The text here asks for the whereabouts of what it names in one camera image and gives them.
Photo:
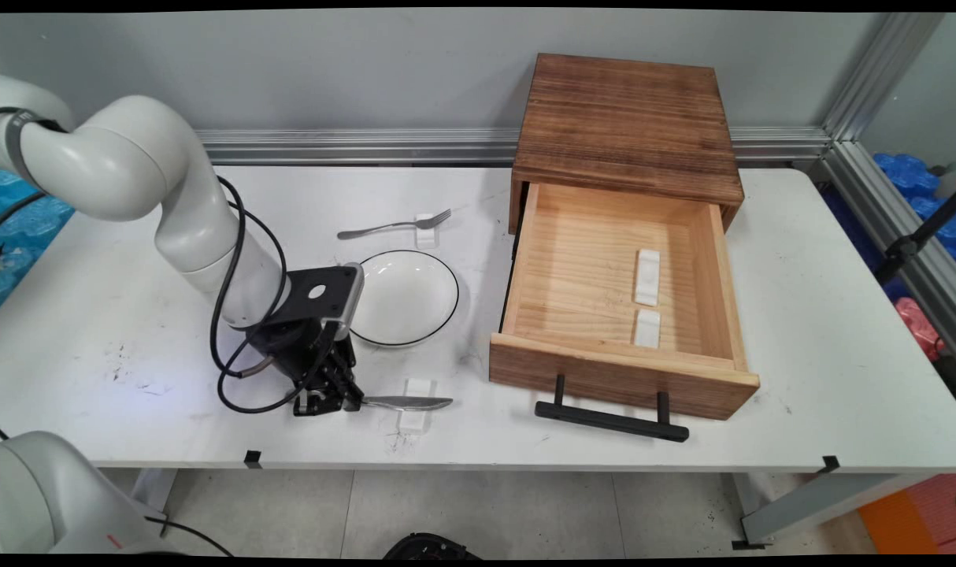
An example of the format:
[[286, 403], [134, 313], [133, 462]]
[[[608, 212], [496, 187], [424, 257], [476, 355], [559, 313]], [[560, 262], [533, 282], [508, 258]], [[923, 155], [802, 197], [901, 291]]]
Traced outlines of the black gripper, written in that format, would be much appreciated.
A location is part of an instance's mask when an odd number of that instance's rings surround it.
[[292, 415], [315, 417], [359, 412], [363, 392], [355, 383], [354, 348], [346, 324], [309, 318], [248, 328], [245, 335], [259, 353], [272, 356], [273, 365], [297, 387]]

